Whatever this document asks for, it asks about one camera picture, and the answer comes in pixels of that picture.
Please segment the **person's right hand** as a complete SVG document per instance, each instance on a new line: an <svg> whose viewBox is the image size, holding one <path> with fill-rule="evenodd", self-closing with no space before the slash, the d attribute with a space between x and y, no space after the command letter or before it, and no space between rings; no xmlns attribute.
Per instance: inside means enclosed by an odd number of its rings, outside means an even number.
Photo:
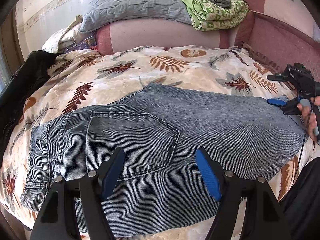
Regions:
<svg viewBox="0 0 320 240"><path fill-rule="evenodd" d="M303 106L300 103L297 105L299 111L301 112L304 125L307 128L307 133L309 137L314 141L317 142L317 136L315 136L313 130L317 127L317 120L315 113L312 113L311 107L308 105Z"/></svg>

